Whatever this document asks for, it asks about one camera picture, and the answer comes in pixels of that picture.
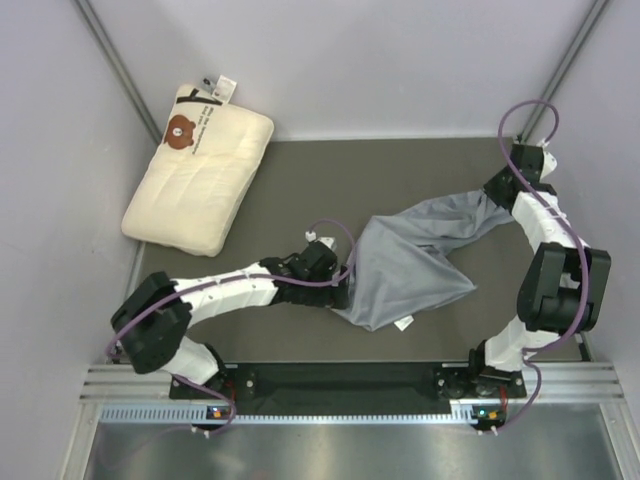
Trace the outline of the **grey fabric pillowcase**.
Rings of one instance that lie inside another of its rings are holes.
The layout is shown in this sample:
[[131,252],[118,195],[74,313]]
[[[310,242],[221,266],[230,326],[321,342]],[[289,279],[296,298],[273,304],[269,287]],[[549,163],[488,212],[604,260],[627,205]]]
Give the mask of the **grey fabric pillowcase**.
[[350,259],[348,302],[337,314],[373,332],[457,301],[476,285],[448,255],[511,223],[481,190],[424,200],[398,214],[371,217]]

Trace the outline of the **cream bear print pillow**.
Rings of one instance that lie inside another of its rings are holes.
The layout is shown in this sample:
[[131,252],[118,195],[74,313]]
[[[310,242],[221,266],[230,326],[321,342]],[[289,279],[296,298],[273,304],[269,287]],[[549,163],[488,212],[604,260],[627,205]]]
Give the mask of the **cream bear print pillow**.
[[180,86],[122,233],[195,256],[217,256],[273,132],[273,121],[262,114],[194,85]]

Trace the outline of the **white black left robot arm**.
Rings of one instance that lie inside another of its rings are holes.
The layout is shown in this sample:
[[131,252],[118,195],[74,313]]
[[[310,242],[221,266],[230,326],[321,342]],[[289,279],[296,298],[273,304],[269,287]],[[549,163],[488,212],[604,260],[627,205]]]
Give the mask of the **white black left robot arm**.
[[228,369],[213,346],[187,337],[190,327],[233,311],[280,303],[342,310],[348,305],[349,274],[349,267],[336,260],[311,266],[298,255],[269,257],[195,279],[156,272],[113,315],[115,342],[135,373],[163,371],[205,396],[216,396],[229,381]]

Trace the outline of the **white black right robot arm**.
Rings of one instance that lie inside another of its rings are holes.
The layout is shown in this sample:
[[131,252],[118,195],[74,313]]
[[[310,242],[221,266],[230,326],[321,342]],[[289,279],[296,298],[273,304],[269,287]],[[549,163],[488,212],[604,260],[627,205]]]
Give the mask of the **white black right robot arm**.
[[513,383],[524,362],[561,339],[575,320],[575,333],[593,329],[606,291],[609,253],[568,234],[553,187],[539,181],[538,169],[529,177],[545,204],[507,167],[484,185],[489,199],[508,209],[522,227],[534,257],[517,295],[514,319],[469,353],[467,384],[481,396]]

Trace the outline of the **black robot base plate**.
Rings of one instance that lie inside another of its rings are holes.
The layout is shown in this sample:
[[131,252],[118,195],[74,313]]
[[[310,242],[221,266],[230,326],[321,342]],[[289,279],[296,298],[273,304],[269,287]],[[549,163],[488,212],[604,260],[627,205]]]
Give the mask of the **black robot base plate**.
[[520,373],[478,373],[464,363],[434,362],[240,363],[223,367],[204,387],[244,402],[284,391],[371,396],[406,390],[432,401],[522,399],[526,394]]

